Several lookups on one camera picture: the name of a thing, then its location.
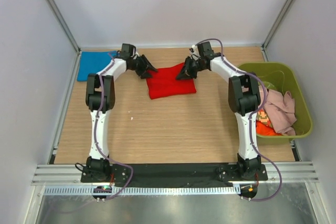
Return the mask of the red t-shirt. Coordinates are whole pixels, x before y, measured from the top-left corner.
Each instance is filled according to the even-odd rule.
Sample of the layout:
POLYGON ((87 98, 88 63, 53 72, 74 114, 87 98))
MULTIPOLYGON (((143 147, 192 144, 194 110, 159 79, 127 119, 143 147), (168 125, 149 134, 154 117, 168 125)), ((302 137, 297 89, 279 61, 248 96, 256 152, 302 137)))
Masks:
POLYGON ((146 80, 150 99, 154 100, 172 95, 196 93, 193 79, 176 80, 183 65, 184 63, 179 63, 172 67, 159 68, 157 72, 148 71, 152 75, 151 78, 147 78, 146 80))

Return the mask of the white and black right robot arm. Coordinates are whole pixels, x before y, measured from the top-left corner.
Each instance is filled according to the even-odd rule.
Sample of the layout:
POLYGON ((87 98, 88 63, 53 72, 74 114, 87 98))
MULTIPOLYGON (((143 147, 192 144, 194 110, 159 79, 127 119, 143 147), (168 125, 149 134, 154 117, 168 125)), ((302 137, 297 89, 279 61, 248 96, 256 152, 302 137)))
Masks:
POLYGON ((248 180, 261 169, 261 156, 257 147, 256 111, 261 97, 258 79, 230 63, 223 54, 215 52, 208 40, 203 40, 189 49, 182 70, 176 80, 196 79, 203 70, 217 73, 228 83, 228 104, 238 124, 239 148, 236 173, 248 180))

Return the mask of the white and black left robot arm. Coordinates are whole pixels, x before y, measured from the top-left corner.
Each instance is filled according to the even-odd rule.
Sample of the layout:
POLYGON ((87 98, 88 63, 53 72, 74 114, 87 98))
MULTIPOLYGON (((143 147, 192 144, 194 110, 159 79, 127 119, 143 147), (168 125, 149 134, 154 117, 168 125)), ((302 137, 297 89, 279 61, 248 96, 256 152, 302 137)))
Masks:
POLYGON ((135 71, 141 79, 151 78, 149 71, 157 69, 136 46, 123 43, 121 49, 109 52, 110 62, 97 73, 87 77, 86 105, 90 111, 92 130, 91 148, 82 170, 82 182, 106 182, 112 175, 108 148, 108 126, 116 95, 114 82, 128 70, 135 71))

